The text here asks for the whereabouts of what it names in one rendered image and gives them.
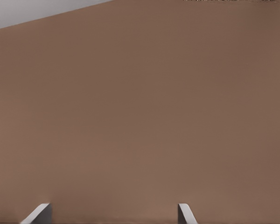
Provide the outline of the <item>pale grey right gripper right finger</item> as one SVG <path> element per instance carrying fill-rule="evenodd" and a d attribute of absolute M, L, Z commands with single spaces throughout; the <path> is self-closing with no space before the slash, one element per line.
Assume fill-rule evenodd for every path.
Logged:
<path fill-rule="evenodd" d="M 191 208 L 187 203 L 178 204 L 178 224 L 198 224 Z"/>

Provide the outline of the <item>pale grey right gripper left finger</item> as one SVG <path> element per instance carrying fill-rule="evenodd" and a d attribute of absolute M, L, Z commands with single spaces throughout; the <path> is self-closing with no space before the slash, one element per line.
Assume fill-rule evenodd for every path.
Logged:
<path fill-rule="evenodd" d="M 38 205 L 20 224 L 52 224 L 52 205 Z"/>

